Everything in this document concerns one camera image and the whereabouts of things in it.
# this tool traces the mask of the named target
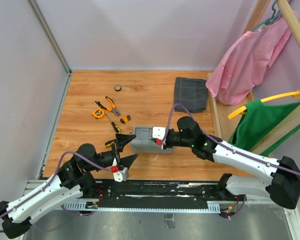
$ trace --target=yellow screwdriver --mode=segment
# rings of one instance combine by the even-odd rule
[[[110,121],[111,125],[113,126],[115,132],[116,132],[117,134],[120,134],[120,133],[121,133],[120,127],[118,127],[118,126],[115,124],[115,122],[113,122],[113,121],[111,120],[111,118],[108,116],[108,114],[105,114],[105,115],[106,115],[107,118],[109,119],[109,121]]]

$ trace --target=yellow hanger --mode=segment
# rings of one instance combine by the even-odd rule
[[[271,100],[274,100],[274,99],[279,99],[279,98],[288,97],[288,96],[292,96],[293,98],[300,98],[300,90],[281,93],[281,94],[274,95],[274,96],[269,96],[269,97],[261,99],[260,101],[262,103],[264,103],[264,102],[268,102],[268,101],[271,101]],[[245,112],[243,112],[245,110],[247,110],[246,106],[239,107],[237,110],[234,110],[232,113],[230,113],[228,115],[228,119],[233,119],[238,114],[246,114]]]

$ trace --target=yellow tape measure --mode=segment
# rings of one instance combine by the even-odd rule
[[[92,112],[92,116],[94,116],[96,119],[102,119],[105,115],[105,110],[103,110],[102,108],[98,108],[97,110]]]

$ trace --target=wooden floor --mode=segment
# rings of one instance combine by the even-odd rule
[[[120,123],[121,116],[109,113],[124,134],[132,132],[134,126],[165,127],[173,106],[176,77],[205,79],[207,74],[207,71],[75,71],[43,176],[54,173],[65,151],[76,151],[84,143],[93,144],[98,153],[108,150],[104,143],[115,138],[115,131],[106,117],[97,120],[91,115],[98,108],[95,101],[109,106],[105,100],[105,96],[109,96],[121,116],[131,116],[132,120],[124,125]],[[114,91],[117,84],[122,86],[119,92]],[[174,112],[170,127],[177,129],[177,120],[185,115]],[[214,134],[209,102],[206,111],[195,113],[194,117],[206,132]],[[131,154],[131,147],[127,145],[121,157]],[[129,178],[212,181],[219,180],[223,173],[249,176],[234,167],[199,159],[189,148],[176,147],[173,154],[156,156],[140,153],[129,170]],[[113,178],[111,172],[92,174],[96,178]]]

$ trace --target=pink shirt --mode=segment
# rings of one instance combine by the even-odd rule
[[[283,17],[261,31],[247,31],[230,47],[207,81],[212,96],[218,96],[226,105],[239,104],[262,83],[266,67],[271,68],[290,34]]]

